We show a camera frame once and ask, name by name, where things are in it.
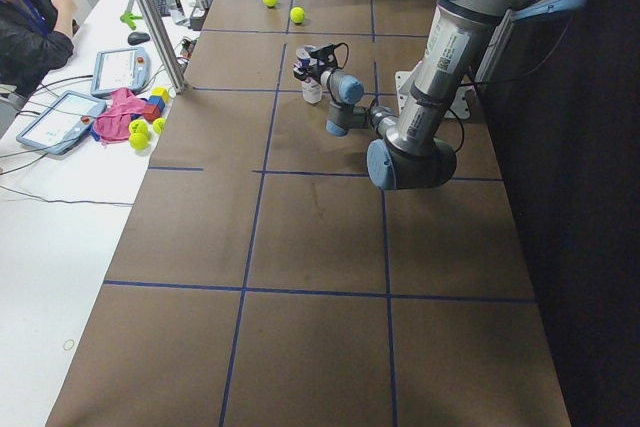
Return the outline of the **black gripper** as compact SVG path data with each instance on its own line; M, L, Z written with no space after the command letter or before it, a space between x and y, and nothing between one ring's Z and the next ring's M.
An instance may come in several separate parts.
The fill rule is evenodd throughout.
M314 58L309 58L302 61L302 67L293 67L293 75L298 80L321 83L322 75L326 70L327 64L325 62L318 61Z

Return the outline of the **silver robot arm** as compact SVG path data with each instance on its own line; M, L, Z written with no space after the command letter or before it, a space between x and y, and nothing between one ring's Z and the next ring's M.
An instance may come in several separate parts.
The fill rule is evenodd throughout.
M344 136L369 127L378 134L367 150L367 168L382 190L438 187L454 174L454 149L435 134L471 63L482 55L505 14L514 20L558 16L586 0L437 0L425 53L404 83L405 101L394 115L386 107L364 109L362 83L338 66L335 45L297 49L294 76L324 87L331 96L327 131Z

